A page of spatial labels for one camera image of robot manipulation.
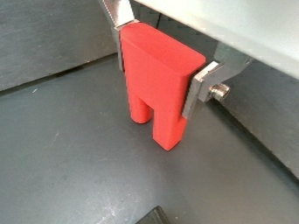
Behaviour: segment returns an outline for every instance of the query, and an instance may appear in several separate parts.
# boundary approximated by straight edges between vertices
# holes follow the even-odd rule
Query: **bolt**
[[[218,102],[226,97],[229,92],[229,87],[224,84],[217,84],[209,89],[209,95],[213,97]]]

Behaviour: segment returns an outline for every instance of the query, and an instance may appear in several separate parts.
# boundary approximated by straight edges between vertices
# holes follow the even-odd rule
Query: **metal bracket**
[[[123,60],[121,53],[118,31],[121,28],[138,21],[134,19],[130,3],[127,0],[98,0],[98,4],[105,13],[110,25],[113,40],[115,42],[118,69],[123,72]]]
[[[252,58],[242,52],[218,42],[212,61],[192,77],[181,115],[189,119],[197,99],[200,106],[213,97],[221,101],[228,94],[229,87],[221,82],[237,75],[252,62]]]

